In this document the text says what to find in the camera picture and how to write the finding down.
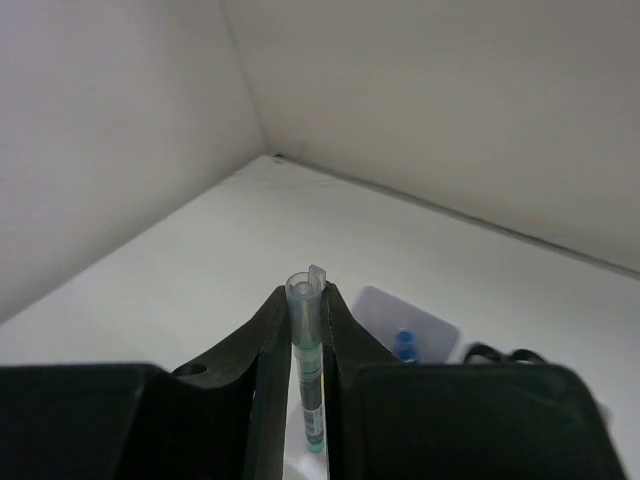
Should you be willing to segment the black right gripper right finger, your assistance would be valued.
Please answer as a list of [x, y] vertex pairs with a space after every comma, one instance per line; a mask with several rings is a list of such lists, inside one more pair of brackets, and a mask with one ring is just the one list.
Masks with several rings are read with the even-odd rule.
[[590, 390], [556, 364], [409, 365], [322, 295], [332, 479], [621, 479]]

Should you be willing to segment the black handled scissors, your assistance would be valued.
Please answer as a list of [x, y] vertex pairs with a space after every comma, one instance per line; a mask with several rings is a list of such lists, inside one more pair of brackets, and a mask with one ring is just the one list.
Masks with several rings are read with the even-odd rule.
[[463, 364], [468, 365], [488, 365], [488, 364], [547, 364], [538, 353], [529, 349], [516, 349], [504, 353], [490, 345], [476, 342], [466, 350]]

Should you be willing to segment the green ink pen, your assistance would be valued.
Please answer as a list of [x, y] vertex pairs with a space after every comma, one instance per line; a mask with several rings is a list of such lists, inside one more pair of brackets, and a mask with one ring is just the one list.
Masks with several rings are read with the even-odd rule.
[[316, 265], [310, 265], [306, 272], [292, 275], [285, 283], [305, 436], [307, 448], [312, 453], [320, 453], [325, 443], [321, 317], [325, 286], [326, 271]]

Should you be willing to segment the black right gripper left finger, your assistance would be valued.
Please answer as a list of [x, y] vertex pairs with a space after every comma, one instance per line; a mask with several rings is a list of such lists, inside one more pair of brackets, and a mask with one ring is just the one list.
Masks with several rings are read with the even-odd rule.
[[279, 479], [291, 370], [287, 301], [173, 371], [5, 367], [5, 479]]

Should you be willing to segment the blue cap spray bottle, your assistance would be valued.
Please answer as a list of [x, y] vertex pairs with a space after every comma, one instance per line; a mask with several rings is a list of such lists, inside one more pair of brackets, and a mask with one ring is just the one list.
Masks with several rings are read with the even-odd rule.
[[394, 335], [393, 353], [403, 363], [417, 364], [420, 355], [415, 335], [406, 329], [398, 330]]

